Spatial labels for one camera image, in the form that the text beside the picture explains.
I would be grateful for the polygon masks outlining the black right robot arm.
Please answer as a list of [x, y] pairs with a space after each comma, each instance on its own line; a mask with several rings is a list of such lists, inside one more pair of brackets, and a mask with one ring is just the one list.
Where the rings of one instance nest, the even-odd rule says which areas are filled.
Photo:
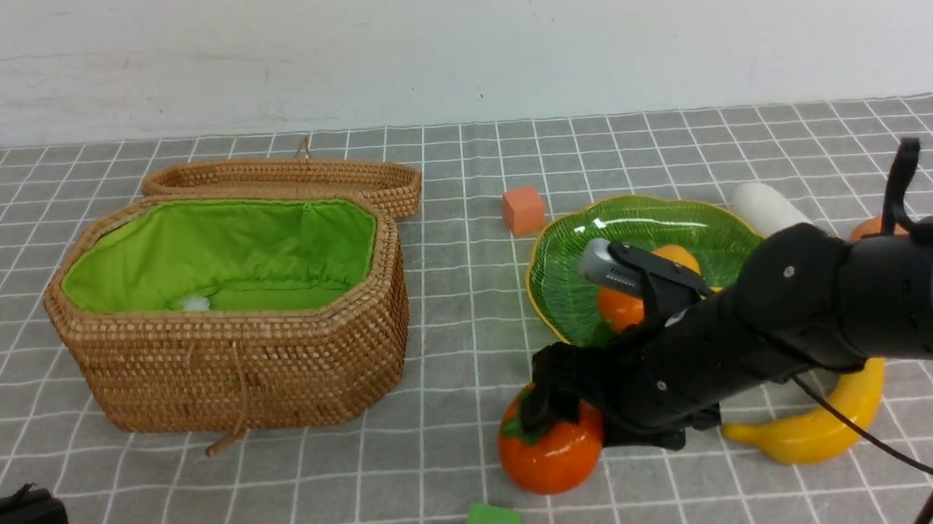
[[699, 275], [622, 241], [593, 239], [579, 273], [635, 294], [644, 321], [601, 346], [553, 344], [534, 355], [517, 404], [536, 442], [590, 410], [612, 446], [678, 451], [687, 429], [720, 423], [720, 402], [812, 369], [854, 374], [874, 357], [933, 360], [933, 216], [904, 198], [921, 142], [903, 138], [888, 174], [882, 231], [856, 242], [808, 223], [766, 237], [737, 281]]

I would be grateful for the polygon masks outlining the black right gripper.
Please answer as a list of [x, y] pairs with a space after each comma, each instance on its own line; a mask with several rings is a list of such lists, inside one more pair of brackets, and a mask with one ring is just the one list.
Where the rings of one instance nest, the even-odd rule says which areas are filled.
[[720, 402], [766, 381], [760, 322], [756, 295], [716, 295], [670, 326], [647, 325], [604, 346], [542, 347], [519, 399], [522, 431], [545, 435], [589, 416], [605, 448], [678, 451], [685, 429], [717, 427]]

